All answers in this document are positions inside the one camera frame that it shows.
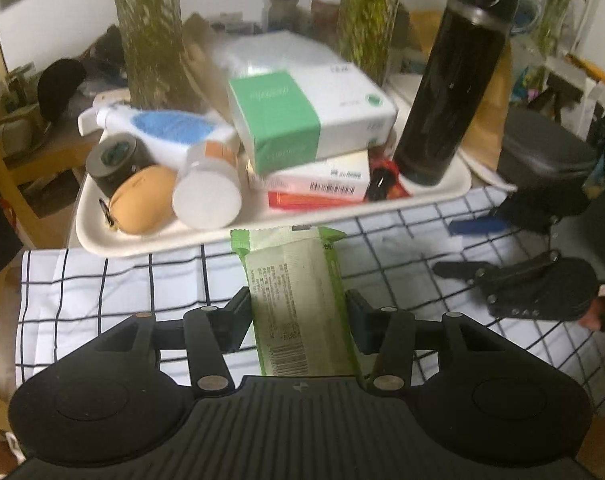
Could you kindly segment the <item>green wet wipes pack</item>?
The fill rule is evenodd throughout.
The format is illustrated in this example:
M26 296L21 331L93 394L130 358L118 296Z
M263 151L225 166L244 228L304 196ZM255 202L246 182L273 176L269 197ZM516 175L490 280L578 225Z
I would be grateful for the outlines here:
M334 244L327 226L234 229L252 297L252 324L263 374L278 377L360 373Z

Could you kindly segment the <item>black thermos bottle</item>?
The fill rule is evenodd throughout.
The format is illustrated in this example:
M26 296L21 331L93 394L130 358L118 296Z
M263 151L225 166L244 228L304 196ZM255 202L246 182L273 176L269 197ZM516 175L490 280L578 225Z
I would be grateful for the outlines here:
M424 186L444 177L507 42L519 0L447 0L397 145L400 174Z

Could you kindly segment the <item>dark grey zip case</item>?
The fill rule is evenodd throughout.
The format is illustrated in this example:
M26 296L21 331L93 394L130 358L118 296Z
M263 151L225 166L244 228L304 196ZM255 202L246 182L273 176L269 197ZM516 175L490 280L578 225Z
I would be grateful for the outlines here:
M516 190L498 208L498 216L523 230L547 234L566 217L590 204L583 184L597 153L553 119L513 106L505 119L499 176Z

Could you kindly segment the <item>white red medicine box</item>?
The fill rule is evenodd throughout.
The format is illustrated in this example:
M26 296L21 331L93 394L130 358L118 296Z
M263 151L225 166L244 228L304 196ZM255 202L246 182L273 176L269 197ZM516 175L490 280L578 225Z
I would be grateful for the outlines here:
M246 162L249 186L256 191L316 195L361 202L370 185L367 151L331 157L260 176Z

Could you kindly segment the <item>white cap pill bottle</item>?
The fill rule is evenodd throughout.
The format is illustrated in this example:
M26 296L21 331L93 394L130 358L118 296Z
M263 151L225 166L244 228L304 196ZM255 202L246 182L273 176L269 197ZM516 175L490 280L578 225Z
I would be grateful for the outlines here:
M228 145L192 145L176 178L172 208L183 224L199 231L229 226L243 206L237 157Z

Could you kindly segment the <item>orange egg-shaped pouch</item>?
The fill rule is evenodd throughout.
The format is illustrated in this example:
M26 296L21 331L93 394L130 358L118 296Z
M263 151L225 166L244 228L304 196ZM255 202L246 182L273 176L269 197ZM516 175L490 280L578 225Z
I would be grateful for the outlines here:
M100 200L105 226L128 235L153 234L176 215L172 194L176 171L161 165L148 166L124 181L106 204Z

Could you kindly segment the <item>white plastic tray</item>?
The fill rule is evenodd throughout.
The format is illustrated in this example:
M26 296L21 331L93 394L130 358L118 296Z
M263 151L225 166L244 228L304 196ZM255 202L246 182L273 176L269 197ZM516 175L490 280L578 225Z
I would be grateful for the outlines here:
M197 231L174 220L158 233L145 236L130 236L110 230L105 223L98 201L103 197L97 185L84 179L78 195L77 207L70 229L67 246L82 247L102 257L130 257L150 252L202 245L230 237L233 229L270 229L276 226L298 226L298 224L327 224L354 216L380 214L394 209L406 209L428 205L442 200L454 200L470 191L472 176L460 156L455 156L443 180L436 186L421 186L407 179L401 180L409 193L406 198L381 200L373 203L357 203L334 208L308 211L272 209L265 192L252 191L243 185L243 208L231 224L220 230Z

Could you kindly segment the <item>green white tissue box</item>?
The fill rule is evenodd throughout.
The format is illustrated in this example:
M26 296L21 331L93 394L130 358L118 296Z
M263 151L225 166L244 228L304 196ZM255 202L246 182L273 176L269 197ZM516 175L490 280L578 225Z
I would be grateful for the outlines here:
M260 176L383 145L398 114L351 63L234 78L228 96L235 129Z

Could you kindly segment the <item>white blue spray bottle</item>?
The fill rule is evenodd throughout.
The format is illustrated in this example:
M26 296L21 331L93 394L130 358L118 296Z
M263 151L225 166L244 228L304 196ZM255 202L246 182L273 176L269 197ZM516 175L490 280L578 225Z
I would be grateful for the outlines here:
M218 113L206 115L182 110L138 110L126 104L90 107L78 116L82 136L103 130L110 136L129 133L139 139L155 162L178 170L192 145L204 141L225 144L234 154L240 138Z

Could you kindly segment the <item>black tape roll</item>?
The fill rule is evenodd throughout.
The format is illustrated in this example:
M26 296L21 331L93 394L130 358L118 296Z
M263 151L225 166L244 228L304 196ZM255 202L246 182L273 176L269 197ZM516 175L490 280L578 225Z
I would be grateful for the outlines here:
M86 172L102 193L111 198L120 185L153 163L139 139L130 133L117 133L92 148L86 158Z

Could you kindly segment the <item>brown cardboard box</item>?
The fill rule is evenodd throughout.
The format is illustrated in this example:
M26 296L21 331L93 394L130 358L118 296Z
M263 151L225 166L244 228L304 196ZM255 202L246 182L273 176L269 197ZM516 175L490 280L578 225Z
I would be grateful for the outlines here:
M15 348L20 310L20 252L0 272L0 439L10 430L8 401L16 389Z

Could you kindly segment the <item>wooden side table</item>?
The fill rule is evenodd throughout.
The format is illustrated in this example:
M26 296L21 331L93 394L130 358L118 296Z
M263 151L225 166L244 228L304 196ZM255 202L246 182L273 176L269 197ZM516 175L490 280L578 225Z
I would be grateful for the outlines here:
M56 226L40 219L22 196L18 185L84 167L86 156L100 140L98 132L82 136L75 120L48 127L50 136L43 148L30 154L23 162L7 166L0 151L0 195L12 206L22 237L29 248L51 249L66 247L75 233L74 220L67 226Z

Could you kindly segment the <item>middle glass vase with bamboo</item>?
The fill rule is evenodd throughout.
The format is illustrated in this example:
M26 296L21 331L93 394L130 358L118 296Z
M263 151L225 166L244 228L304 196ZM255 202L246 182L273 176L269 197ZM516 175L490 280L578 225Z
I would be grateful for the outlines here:
M399 1L341 0L339 3L339 55L379 86L386 76Z

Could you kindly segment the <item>glass vase with bamboo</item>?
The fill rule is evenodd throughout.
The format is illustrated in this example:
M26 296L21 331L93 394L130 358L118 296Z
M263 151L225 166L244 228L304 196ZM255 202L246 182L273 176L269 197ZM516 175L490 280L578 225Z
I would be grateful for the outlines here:
M131 104L142 110L199 113L182 56L180 0L115 0Z
M341 0L339 3L339 55L379 86L386 76L399 1Z

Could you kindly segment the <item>left glass vase with bamboo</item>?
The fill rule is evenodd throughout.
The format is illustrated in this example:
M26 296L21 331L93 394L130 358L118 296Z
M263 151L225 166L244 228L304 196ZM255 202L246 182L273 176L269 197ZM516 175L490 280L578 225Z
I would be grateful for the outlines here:
M142 110L199 113L182 56L180 0L115 0L131 104Z

